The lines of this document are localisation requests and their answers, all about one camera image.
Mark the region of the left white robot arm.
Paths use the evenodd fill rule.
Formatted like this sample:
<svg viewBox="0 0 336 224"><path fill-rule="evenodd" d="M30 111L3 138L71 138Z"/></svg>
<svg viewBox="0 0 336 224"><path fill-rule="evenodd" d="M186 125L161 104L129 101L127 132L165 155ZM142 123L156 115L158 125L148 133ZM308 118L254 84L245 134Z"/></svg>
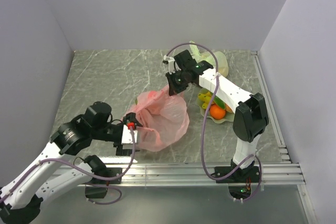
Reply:
<svg viewBox="0 0 336 224"><path fill-rule="evenodd" d="M73 162L93 140L111 142L117 155L134 159L141 123L134 112L122 120L112 117L111 106L95 102L85 113L61 125L46 147L27 168L1 188L1 219L4 223L30 223L47 203L81 184L109 188L126 170L109 171L96 155Z"/></svg>

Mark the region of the aluminium rail frame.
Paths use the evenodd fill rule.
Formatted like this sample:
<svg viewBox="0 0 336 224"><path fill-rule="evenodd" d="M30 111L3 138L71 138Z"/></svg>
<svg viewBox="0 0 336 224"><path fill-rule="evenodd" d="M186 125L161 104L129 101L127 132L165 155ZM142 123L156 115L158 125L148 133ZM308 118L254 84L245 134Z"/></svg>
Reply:
<svg viewBox="0 0 336 224"><path fill-rule="evenodd" d="M164 50L87 50L75 52L54 127L82 113L97 100L123 116L143 91L166 84ZM228 185L210 180L199 155L202 116L198 87L185 93L190 128L178 143L158 153L139 152L137 163L119 185L116 204L97 206L83 186L43 209L35 223L317 223L299 164L289 156L271 100L270 123L257 146L262 161L261 189L246 202L234 201Z"/></svg>

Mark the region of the fake watermelon slice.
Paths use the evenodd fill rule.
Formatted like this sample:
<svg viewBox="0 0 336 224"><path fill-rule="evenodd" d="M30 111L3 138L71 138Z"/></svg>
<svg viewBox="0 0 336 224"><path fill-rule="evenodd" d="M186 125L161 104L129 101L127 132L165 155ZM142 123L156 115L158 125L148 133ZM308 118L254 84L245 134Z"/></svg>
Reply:
<svg viewBox="0 0 336 224"><path fill-rule="evenodd" d="M226 104L217 96L214 98L214 103L219 106L221 109L226 110Z"/></svg>

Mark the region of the pink plastic bag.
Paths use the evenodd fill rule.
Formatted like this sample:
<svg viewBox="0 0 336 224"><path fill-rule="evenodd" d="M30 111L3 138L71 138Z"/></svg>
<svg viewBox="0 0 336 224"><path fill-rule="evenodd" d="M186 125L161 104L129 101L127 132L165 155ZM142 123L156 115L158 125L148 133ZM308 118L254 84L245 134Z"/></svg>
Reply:
<svg viewBox="0 0 336 224"><path fill-rule="evenodd" d="M169 86L159 91L143 92L127 113L135 113L142 124L137 128L137 147L158 152L179 141L187 132L190 120L183 93L169 95Z"/></svg>

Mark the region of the fake orange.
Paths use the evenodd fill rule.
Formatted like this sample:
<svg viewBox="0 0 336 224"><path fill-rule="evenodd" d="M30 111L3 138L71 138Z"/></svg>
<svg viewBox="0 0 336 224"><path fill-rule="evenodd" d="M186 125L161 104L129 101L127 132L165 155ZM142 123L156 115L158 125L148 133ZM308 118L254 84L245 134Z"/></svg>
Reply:
<svg viewBox="0 0 336 224"><path fill-rule="evenodd" d="M209 114L215 120L221 120L225 117L226 110L223 110L219 106L217 106L216 104L213 104L211 106L210 110L209 110Z"/></svg>

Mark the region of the fake peach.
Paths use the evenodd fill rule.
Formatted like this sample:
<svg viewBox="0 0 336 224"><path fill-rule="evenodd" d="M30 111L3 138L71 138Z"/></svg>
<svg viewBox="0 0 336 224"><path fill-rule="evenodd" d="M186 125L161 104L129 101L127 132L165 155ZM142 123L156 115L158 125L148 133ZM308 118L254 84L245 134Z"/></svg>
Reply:
<svg viewBox="0 0 336 224"><path fill-rule="evenodd" d="M228 113L234 113L234 112L232 111L232 109L231 109L227 104L225 104L225 109L226 109L226 111L227 111Z"/></svg>

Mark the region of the green wavy fruit plate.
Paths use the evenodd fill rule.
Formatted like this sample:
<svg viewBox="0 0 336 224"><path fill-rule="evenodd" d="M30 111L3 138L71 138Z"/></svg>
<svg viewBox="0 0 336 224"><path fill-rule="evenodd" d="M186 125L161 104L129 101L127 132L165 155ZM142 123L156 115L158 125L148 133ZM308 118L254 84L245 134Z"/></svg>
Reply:
<svg viewBox="0 0 336 224"><path fill-rule="evenodd" d="M199 106L202 116L205 115L212 95L210 91L204 88L202 88L197 95L196 104ZM218 97L215 97L207 114L207 118L210 118L217 124L221 124L225 121L233 122L234 116L232 109Z"/></svg>

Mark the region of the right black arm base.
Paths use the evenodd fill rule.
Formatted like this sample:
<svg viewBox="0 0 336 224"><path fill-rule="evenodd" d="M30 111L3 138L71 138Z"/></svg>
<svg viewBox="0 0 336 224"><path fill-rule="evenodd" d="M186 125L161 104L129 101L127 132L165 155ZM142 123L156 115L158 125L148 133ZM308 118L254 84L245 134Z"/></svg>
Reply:
<svg viewBox="0 0 336 224"><path fill-rule="evenodd" d="M217 180L217 184L228 184L229 195L233 200L247 201L257 192L262 182L262 171L252 163L245 169L238 169L229 177Z"/></svg>

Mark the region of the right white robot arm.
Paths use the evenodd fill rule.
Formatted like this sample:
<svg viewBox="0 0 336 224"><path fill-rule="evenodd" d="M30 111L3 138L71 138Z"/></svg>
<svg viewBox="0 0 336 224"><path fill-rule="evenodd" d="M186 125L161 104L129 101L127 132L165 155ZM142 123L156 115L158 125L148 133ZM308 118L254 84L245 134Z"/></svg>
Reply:
<svg viewBox="0 0 336 224"><path fill-rule="evenodd" d="M233 130L237 136L232 169L229 175L242 182L250 174L256 158L256 146L269 124L266 101L262 94L251 94L223 77L207 61L196 62L185 50L174 57L164 56L169 71L166 77L169 95L177 95L193 83L207 89L234 113Z"/></svg>

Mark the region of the fake banana bunch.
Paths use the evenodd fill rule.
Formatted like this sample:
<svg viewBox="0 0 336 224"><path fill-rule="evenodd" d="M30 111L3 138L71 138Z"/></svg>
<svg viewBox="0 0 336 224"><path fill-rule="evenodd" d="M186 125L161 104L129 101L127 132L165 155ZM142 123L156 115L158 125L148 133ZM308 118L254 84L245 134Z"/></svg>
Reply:
<svg viewBox="0 0 336 224"><path fill-rule="evenodd" d="M206 110L208 107L208 104L211 100L212 94L208 91L206 93L199 93L198 99L202 101L202 109Z"/></svg>

